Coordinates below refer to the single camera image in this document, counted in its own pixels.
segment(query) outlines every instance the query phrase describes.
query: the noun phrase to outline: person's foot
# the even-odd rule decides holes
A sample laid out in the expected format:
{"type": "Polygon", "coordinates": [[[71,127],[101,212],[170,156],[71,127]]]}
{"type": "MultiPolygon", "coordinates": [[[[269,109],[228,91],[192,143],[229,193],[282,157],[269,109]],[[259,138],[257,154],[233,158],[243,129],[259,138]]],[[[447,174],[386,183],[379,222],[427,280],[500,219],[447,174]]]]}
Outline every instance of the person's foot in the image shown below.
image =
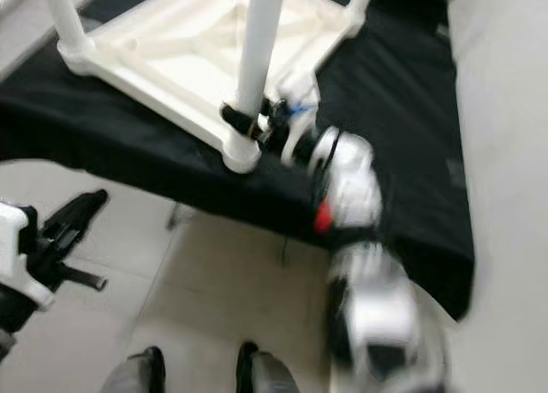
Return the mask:
{"type": "Polygon", "coordinates": [[[151,367],[150,393],[165,392],[165,362],[162,350],[156,346],[146,348],[142,353],[130,357],[144,357],[151,367]]]}
{"type": "Polygon", "coordinates": [[[259,347],[253,342],[244,342],[240,346],[236,364],[236,393],[253,393],[252,355],[258,351],[259,347]]]}

